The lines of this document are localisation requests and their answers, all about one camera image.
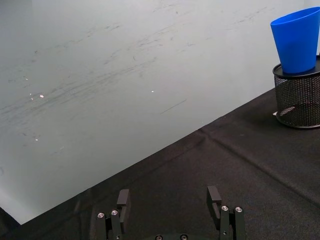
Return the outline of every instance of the mesh pencil holder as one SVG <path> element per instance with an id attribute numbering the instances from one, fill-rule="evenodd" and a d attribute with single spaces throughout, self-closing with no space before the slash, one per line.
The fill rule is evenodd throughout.
<path id="1" fill-rule="evenodd" d="M 293 128 L 320 127 L 320 56 L 309 71 L 288 74 L 278 64 L 273 74 L 278 121 Z"/>

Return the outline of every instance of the table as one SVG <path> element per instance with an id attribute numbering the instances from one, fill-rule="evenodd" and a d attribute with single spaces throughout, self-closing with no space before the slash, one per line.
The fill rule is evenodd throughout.
<path id="1" fill-rule="evenodd" d="M 1 239 L 94 240 L 97 214 L 111 211 L 125 188 L 131 212 L 124 239 L 217 239 L 208 185 L 243 207 L 248 239 L 320 239 L 320 129 L 281 125 L 276 109 L 268 91 Z"/>

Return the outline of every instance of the blue cup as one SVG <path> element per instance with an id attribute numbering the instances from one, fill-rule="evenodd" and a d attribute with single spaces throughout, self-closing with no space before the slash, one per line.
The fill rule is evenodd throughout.
<path id="1" fill-rule="evenodd" d="M 315 67 L 320 27 L 320 6 L 307 8 L 271 22 L 282 70 L 288 74 Z"/>

